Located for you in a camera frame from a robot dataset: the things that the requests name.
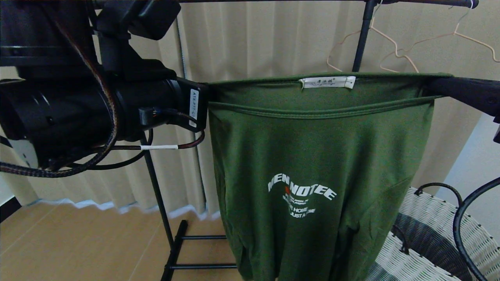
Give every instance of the tile grout line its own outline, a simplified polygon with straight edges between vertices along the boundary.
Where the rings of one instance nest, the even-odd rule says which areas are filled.
[[[151,242],[153,241],[153,238],[155,238],[155,235],[157,234],[158,232],[158,229],[160,228],[160,226],[162,225],[162,222],[160,221],[158,223],[158,226],[156,227],[156,229],[154,230],[153,234],[151,235],[151,238],[149,239],[149,241],[147,242],[147,245],[146,247],[144,248],[144,250],[142,251],[142,254],[140,255],[139,257],[139,260],[137,261],[137,263],[135,264],[135,267],[133,268],[132,270],[132,273],[130,273],[130,277],[128,278],[128,281],[131,281],[132,280],[132,276],[134,276],[134,273],[136,272],[136,269],[137,267],[139,267],[139,264],[141,263],[141,261],[143,260],[143,257],[144,255],[146,254],[146,251],[148,250],[148,248],[150,247],[151,245]]]
[[[10,248],[12,248],[12,246],[14,246],[19,240],[21,240],[21,238],[23,238],[28,232],[30,232],[35,226],[38,225],[38,223],[45,219],[46,216],[48,216],[52,211],[54,211],[54,209],[56,209],[59,205],[61,205],[61,203],[58,203],[57,205],[55,205],[52,209],[50,209],[50,211],[48,211],[45,215],[43,215],[39,220],[37,220],[35,223],[33,223],[33,225],[28,228],[28,230],[26,230],[21,236],[19,236],[14,242],[12,242],[10,244],[9,247],[7,247],[7,249],[5,249],[1,254],[0,254],[0,257],[3,256],[5,253],[7,253],[9,251]]]

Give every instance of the wire hanger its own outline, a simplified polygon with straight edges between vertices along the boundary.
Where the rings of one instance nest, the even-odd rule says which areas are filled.
[[[473,0],[470,0],[470,8],[469,8],[469,9],[467,9],[467,12],[466,12],[466,13],[465,13],[465,14],[464,14],[464,15],[463,15],[463,16],[462,16],[459,20],[458,20],[458,22],[457,22],[457,24],[456,24],[456,27],[455,27],[455,30],[454,30],[452,33],[446,33],[446,34],[442,34],[442,35],[438,35],[438,36],[430,37],[430,38],[427,38],[427,39],[423,39],[423,40],[420,40],[420,41],[415,42],[413,45],[411,45],[411,47],[410,47],[409,49],[399,49],[398,51],[405,51],[405,52],[409,52],[409,51],[411,51],[411,50],[413,49],[413,47],[415,47],[415,45],[418,45],[418,44],[420,44],[420,43],[423,43],[423,42],[426,42],[426,41],[430,41],[430,40],[433,40],[433,39],[443,38],[443,37],[446,37],[446,36],[454,36],[454,35],[456,35],[456,36],[459,36],[459,37],[465,38],[465,39],[467,39],[467,40],[470,40],[470,41],[472,41],[472,42],[475,42],[475,43],[478,43],[478,44],[480,44],[480,45],[483,45],[483,46],[487,47],[488,49],[490,49],[490,50],[491,50],[491,55],[492,55],[492,59],[493,59],[493,61],[494,61],[494,62],[496,62],[496,63],[500,63],[500,60],[499,60],[499,59],[497,59],[497,57],[496,57],[496,54],[495,54],[495,49],[494,49],[492,46],[490,46],[490,45],[488,45],[488,44],[486,44],[486,43],[484,43],[484,42],[481,42],[481,41],[479,41],[479,40],[476,40],[476,39],[474,39],[474,38],[472,38],[472,37],[469,37],[469,36],[467,36],[467,35],[464,35],[464,34],[461,34],[461,33],[458,33],[458,32],[457,32],[457,30],[459,29],[459,26],[460,26],[460,22],[461,22],[461,21],[462,21],[465,17],[467,17],[467,15],[471,12],[471,10],[473,9],[473,7],[474,7],[474,1],[473,1]],[[383,59],[380,61],[380,64],[379,64],[379,66],[380,66],[380,68],[381,68],[381,69],[386,70],[386,71],[390,71],[390,72],[399,72],[399,71],[396,71],[396,70],[393,70],[393,69],[389,69],[389,68],[385,68],[385,67],[383,67],[383,66],[382,66],[382,63],[384,63],[384,61],[385,61],[385,60],[386,60],[386,59],[387,59],[390,55],[393,55],[394,53],[395,53],[395,52],[391,52],[391,53],[389,53],[388,55],[386,55],[385,57],[383,57]]]
[[[382,31],[380,31],[380,30],[378,30],[377,28],[375,28],[375,27],[374,27],[374,23],[375,23],[375,15],[377,14],[377,11],[380,9],[380,7],[382,6],[382,2],[383,2],[383,1],[384,1],[384,0],[381,0],[381,1],[380,1],[380,3],[378,4],[377,8],[376,8],[376,9],[375,9],[375,11],[373,12],[373,16],[372,16],[372,19],[371,19],[371,23],[370,23],[369,30],[373,30],[374,32],[376,32],[376,33],[380,34],[380,35],[381,35],[382,37],[384,37],[385,39],[387,39],[387,40],[391,41],[391,43],[392,43],[392,44],[394,44],[394,52],[392,52],[391,54],[395,54],[397,58],[405,58],[406,60],[408,60],[408,62],[411,64],[411,66],[413,67],[413,69],[415,70],[415,72],[417,72],[417,73],[418,73],[418,72],[419,72],[419,70],[418,70],[417,66],[415,65],[415,63],[413,62],[413,60],[412,60],[409,56],[407,56],[407,55],[399,55],[399,54],[398,54],[398,51],[400,51],[400,50],[401,50],[401,49],[398,49],[398,43],[397,43],[396,41],[394,41],[391,37],[389,37],[387,34],[383,33]],[[340,45],[344,44],[344,42],[346,41],[346,39],[347,39],[348,37],[350,37],[350,36],[352,36],[352,35],[355,35],[355,34],[358,34],[358,33],[360,33],[360,32],[361,32],[361,30],[358,30],[358,31],[356,31],[356,32],[353,32],[353,33],[348,34],[347,36],[345,36],[345,37],[342,39],[342,41],[341,41],[341,42],[339,42],[339,43],[335,44],[335,45],[331,48],[330,53],[328,54],[328,57],[326,58],[326,64],[327,64],[329,67],[331,67],[331,68],[333,68],[333,69],[335,69],[335,70],[337,70],[337,71],[342,72],[342,70],[340,70],[339,68],[337,68],[337,67],[333,66],[332,64],[330,64],[330,54],[333,52],[333,50],[334,50],[335,48],[337,48],[338,46],[340,46]]]

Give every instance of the laundry basket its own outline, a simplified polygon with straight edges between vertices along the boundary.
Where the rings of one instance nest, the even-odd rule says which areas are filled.
[[[389,232],[366,281],[460,281],[446,270],[434,266]]]
[[[456,190],[445,184],[426,184],[411,187],[399,208],[395,226],[407,240],[409,248],[427,258],[462,281],[476,281],[460,256],[453,238],[452,225],[457,207],[422,189],[439,185],[453,190],[459,204],[462,199]],[[494,238],[474,218],[466,214],[460,225],[465,250],[488,281],[500,281],[500,247]]]

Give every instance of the clothing label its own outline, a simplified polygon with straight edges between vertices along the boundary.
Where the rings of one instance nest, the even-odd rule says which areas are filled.
[[[304,88],[349,88],[354,87],[356,76],[311,77],[299,80]]]
[[[191,96],[189,97],[189,116],[198,120],[198,98],[200,92],[196,89],[191,89]],[[196,128],[196,123],[189,121],[189,125]]]
[[[267,191],[271,192],[273,187],[278,183],[281,183],[280,186],[284,186],[284,195],[282,198],[288,203],[289,214],[294,218],[305,218],[308,214],[316,212],[315,208],[308,206],[310,196],[319,195],[330,201],[337,196],[337,193],[321,184],[299,186],[284,173],[279,173],[272,177],[271,181],[267,184]]]

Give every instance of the curtain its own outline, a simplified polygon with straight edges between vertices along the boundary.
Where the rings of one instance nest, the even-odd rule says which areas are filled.
[[[334,71],[352,67],[358,34],[331,52],[332,46],[361,28],[361,1],[277,1],[234,3],[183,3],[177,22],[159,41],[133,36],[130,44],[143,58],[160,59],[177,75],[197,82],[286,76]],[[375,27],[392,37],[399,48],[419,40],[451,33],[467,8],[421,3],[383,5],[375,15]],[[500,1],[482,0],[462,20],[459,32],[500,46]],[[381,72],[380,61],[394,51],[392,43],[370,31],[361,65],[362,72]],[[419,44],[408,54],[420,72],[446,72],[460,77],[498,80],[500,66],[489,49],[457,36]],[[403,59],[389,57],[383,65],[412,72]],[[12,78],[12,67],[0,69]],[[470,136],[481,113],[451,98],[436,100],[426,150],[412,185],[443,181]],[[218,210],[213,172],[210,130],[196,149],[152,152],[163,200],[168,211],[192,205],[197,212]],[[154,144],[192,141],[194,135],[170,125],[154,132]],[[2,161],[19,163],[8,148],[0,148]],[[133,156],[112,152],[104,163]],[[39,198],[73,202],[91,199],[112,201],[121,207],[138,202],[143,208],[156,204],[144,160],[111,171],[86,171],[62,179],[2,175],[22,204]]]

